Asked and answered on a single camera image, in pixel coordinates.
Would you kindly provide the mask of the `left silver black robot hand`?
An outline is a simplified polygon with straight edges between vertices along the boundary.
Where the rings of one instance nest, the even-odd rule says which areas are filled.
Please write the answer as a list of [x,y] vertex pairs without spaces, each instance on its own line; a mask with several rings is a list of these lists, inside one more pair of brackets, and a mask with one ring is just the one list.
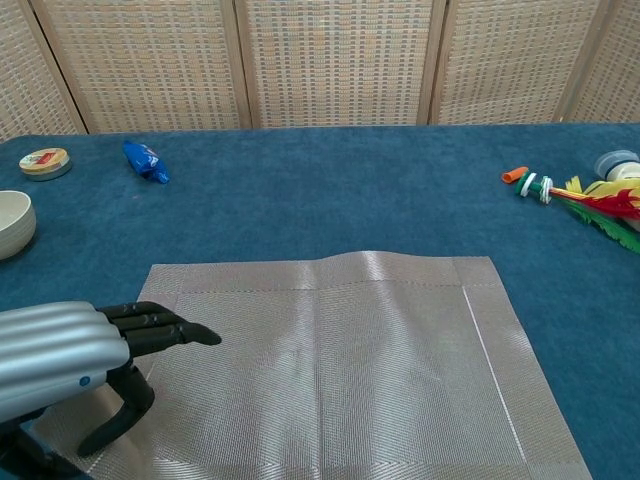
[[155,400],[137,357],[175,345],[218,345],[220,336],[170,309],[139,301],[95,307],[86,301],[0,312],[0,480],[68,480],[79,469],[48,453],[23,428],[48,408],[108,385],[118,412],[81,441],[90,456],[127,433]]

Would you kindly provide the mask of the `white bowl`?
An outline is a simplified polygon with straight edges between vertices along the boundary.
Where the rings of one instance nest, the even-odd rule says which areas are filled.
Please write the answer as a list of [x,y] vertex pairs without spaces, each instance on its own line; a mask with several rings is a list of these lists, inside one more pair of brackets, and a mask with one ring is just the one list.
[[0,191],[0,261],[23,250],[35,230],[36,213],[31,197],[21,191]]

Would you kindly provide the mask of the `grey woven placemat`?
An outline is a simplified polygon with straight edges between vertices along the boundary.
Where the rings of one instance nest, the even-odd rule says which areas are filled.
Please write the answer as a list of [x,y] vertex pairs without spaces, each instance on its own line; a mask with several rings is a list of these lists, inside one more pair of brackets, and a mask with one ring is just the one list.
[[156,264],[140,296],[222,341],[140,358],[155,402],[98,454],[108,388],[34,424],[94,480],[591,480],[486,257]]

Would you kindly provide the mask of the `round tin with red label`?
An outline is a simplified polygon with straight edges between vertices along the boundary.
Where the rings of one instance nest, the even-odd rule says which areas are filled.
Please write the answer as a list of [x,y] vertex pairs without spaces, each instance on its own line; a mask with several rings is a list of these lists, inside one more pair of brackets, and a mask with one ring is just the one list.
[[72,167],[63,148],[45,148],[25,155],[19,161],[22,173],[32,181],[48,181],[65,175]]

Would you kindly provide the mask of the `blue snack packet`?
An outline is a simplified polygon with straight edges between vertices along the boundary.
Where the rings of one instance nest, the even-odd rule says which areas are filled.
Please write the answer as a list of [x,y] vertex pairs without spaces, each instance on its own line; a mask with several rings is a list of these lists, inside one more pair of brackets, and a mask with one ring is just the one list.
[[145,144],[125,141],[123,152],[135,173],[143,179],[159,184],[167,184],[170,181],[164,162]]

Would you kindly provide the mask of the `blue carpet table cover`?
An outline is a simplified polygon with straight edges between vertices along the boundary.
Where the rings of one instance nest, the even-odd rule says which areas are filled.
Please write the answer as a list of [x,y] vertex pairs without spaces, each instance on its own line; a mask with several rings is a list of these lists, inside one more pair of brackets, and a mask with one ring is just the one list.
[[[590,182],[595,160],[640,154],[640,123],[138,133],[169,183],[136,175],[124,137],[0,143],[0,190],[28,193],[33,244],[0,262],[0,311],[131,302],[150,267],[315,259],[377,250],[488,256],[591,475],[640,480],[640,255],[560,204],[516,196],[519,166]],[[65,149],[63,176],[25,155]]]

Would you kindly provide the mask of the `woven bamboo folding screen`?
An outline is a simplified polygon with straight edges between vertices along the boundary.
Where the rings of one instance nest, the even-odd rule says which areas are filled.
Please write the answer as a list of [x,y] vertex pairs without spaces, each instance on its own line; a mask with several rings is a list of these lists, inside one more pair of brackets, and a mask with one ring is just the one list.
[[0,142],[640,123],[640,0],[0,0]]

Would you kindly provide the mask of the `colourful feather shuttlecock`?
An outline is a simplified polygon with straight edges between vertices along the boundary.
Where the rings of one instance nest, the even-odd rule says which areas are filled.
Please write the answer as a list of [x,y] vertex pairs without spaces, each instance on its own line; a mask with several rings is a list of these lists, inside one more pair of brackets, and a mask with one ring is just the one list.
[[640,255],[640,233],[624,224],[640,222],[640,178],[597,181],[582,190],[578,176],[556,187],[548,176],[526,171],[515,185],[521,197],[535,194],[545,205],[559,200],[584,223],[594,224],[609,238]]

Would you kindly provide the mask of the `mayonnaise squeeze bottle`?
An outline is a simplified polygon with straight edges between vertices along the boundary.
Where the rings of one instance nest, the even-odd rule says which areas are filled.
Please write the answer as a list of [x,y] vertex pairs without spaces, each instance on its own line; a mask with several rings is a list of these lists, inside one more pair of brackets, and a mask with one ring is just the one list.
[[640,189],[640,156],[629,150],[608,152],[596,161],[595,173],[602,179],[594,190],[597,197]]

